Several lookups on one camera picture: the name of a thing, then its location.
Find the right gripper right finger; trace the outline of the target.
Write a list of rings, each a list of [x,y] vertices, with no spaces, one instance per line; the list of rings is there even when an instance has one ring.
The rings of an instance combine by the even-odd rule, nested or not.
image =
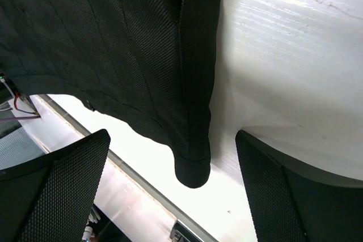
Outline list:
[[[362,181],[324,171],[240,130],[240,170],[258,241],[362,241]]]

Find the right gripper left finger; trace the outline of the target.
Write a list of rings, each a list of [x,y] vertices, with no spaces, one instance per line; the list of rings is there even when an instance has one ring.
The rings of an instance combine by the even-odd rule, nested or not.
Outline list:
[[[1,170],[1,241],[81,241],[109,145],[102,129]]]

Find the black pleated skirt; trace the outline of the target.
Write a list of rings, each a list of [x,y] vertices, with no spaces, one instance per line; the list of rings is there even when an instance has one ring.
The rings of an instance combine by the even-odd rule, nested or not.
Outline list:
[[[168,146],[189,188],[210,175],[221,0],[1,0],[1,72]]]

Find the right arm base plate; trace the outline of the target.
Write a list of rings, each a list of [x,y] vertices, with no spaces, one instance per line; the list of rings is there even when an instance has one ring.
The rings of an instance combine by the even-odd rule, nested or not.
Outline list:
[[[177,220],[170,232],[172,242],[202,242],[202,240],[180,220]]]

